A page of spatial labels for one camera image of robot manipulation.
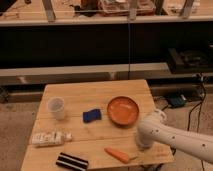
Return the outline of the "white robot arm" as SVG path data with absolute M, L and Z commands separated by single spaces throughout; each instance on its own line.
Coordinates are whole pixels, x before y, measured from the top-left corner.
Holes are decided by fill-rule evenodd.
M 166 119 L 162 110 L 155 109 L 138 123 L 136 142 L 141 149 L 157 141 L 213 164 L 213 136 L 166 126 Z

